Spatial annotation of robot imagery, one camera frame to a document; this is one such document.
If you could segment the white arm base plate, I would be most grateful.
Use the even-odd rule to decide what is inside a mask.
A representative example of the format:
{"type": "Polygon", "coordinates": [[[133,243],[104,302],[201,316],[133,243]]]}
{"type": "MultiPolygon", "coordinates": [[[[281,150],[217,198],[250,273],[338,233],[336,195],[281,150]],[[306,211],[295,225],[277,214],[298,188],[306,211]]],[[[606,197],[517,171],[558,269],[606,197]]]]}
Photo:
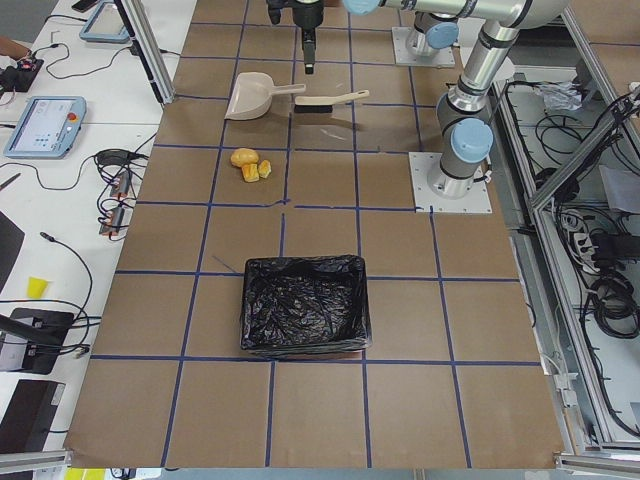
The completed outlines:
{"type": "Polygon", "coordinates": [[[468,179],[453,179],[441,169],[439,152],[410,152],[414,207],[421,213],[491,214],[484,172],[477,166],[468,179]]]}
{"type": "Polygon", "coordinates": [[[413,27],[393,27],[395,64],[410,67],[453,68],[452,51],[459,29],[456,25],[433,26],[425,33],[413,27]]]}

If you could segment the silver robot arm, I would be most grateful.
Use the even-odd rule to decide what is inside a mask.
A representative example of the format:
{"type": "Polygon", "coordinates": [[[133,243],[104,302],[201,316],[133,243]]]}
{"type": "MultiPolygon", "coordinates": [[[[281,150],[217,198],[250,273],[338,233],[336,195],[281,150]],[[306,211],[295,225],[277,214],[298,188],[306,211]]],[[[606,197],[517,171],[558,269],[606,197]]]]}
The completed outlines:
{"type": "Polygon", "coordinates": [[[416,12],[405,46],[418,58],[431,58],[458,40],[458,18],[448,14],[416,12]]]}
{"type": "Polygon", "coordinates": [[[461,18],[484,21],[457,84],[438,102],[444,148],[439,163],[427,174],[427,185],[436,195],[464,197],[494,141],[487,91],[520,31],[542,25],[555,11],[547,10],[543,1],[345,1],[343,6],[360,16],[382,7],[413,11],[411,49],[417,54],[453,44],[461,18]]]}

